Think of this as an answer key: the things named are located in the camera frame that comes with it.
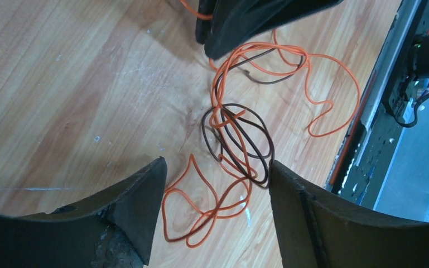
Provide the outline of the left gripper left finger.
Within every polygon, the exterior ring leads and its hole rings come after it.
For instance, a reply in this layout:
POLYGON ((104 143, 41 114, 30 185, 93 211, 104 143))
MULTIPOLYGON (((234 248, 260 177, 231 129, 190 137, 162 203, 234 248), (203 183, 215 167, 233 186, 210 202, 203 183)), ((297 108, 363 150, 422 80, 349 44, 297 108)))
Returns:
POLYGON ((166 161, 159 157, 52 213, 0 214, 0 267, 148 265, 166 177, 166 161))

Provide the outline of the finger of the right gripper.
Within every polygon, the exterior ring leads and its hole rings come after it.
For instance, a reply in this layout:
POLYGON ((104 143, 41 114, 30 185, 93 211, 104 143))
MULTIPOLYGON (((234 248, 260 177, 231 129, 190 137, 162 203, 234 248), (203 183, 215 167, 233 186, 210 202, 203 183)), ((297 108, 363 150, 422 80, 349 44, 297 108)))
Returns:
POLYGON ((218 60, 264 32, 316 14, 342 0, 205 0, 204 52, 218 60))
MULTIPOLYGON (((215 9, 216 0, 199 0, 198 12, 203 15, 212 15, 215 9)), ((203 45, 210 31, 210 19, 196 20, 195 38, 198 44, 203 45)))

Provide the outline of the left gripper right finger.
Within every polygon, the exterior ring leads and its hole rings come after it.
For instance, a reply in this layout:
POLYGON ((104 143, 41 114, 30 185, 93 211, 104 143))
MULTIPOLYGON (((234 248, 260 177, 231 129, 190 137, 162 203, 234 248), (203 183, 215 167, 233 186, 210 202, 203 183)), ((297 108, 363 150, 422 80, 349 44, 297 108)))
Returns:
POLYGON ((278 161, 269 174, 284 267, 429 267, 429 223, 356 205, 278 161))

